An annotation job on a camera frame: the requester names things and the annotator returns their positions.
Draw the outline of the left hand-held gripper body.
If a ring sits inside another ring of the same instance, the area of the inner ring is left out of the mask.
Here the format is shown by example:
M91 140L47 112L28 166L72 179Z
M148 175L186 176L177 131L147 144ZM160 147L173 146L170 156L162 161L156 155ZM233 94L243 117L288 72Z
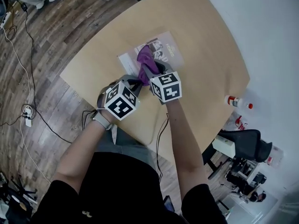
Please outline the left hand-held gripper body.
M122 82L108 88L104 107L118 120L123 120L139 106L138 97Z

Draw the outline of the person's left hand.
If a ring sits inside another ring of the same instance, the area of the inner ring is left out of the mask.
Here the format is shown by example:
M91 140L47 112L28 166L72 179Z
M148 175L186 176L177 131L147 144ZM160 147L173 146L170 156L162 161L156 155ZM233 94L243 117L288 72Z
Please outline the person's left hand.
M110 89L110 86L106 86L100 91L100 94L97 99L97 111L99 111L99 112L105 110L104 104L105 104L105 100L106 100L106 96L107 96L107 91L109 89Z

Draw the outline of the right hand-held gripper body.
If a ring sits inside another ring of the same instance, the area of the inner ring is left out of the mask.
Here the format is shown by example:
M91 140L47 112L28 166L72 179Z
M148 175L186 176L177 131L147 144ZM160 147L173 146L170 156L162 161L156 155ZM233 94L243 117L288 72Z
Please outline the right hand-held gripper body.
M157 75L149 79L150 91L164 105L169 101L182 97L182 85L178 73L172 72L164 75Z

